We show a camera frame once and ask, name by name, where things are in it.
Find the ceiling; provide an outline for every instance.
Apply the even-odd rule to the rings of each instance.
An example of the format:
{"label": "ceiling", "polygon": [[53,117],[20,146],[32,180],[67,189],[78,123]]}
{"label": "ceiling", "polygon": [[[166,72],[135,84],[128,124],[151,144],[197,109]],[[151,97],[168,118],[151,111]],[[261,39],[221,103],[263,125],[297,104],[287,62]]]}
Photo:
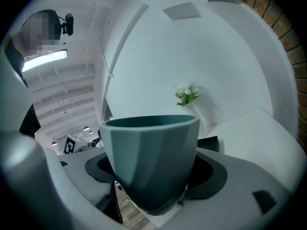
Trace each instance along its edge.
{"label": "ceiling", "polygon": [[[34,96],[34,108],[41,128],[35,138],[45,148],[58,142],[62,148],[67,135],[97,138],[98,122],[95,115],[94,62],[100,50],[106,22],[120,0],[33,0],[21,12],[10,30],[13,35],[25,19],[43,9],[55,10],[65,18],[74,16],[73,35],[62,35],[60,44],[46,46],[42,54],[66,49],[68,57],[30,69],[23,73]],[[83,128],[89,126],[94,133]]]}

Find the fluorescent light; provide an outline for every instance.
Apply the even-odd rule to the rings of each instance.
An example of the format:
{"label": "fluorescent light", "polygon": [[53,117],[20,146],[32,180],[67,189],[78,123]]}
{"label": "fluorescent light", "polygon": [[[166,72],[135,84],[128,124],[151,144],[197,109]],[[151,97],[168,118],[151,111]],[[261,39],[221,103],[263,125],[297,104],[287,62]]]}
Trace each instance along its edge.
{"label": "fluorescent light", "polygon": [[48,55],[44,55],[44,56],[40,56],[37,57],[35,59],[32,59],[30,61],[27,61],[24,63],[24,68],[22,70],[22,72],[25,72],[29,69],[32,69],[34,67],[40,66],[42,64],[54,61],[54,60],[58,60],[58,59],[65,59],[67,58],[67,50],[61,50],[61,51],[57,51],[57,52],[53,52],[51,54]]}

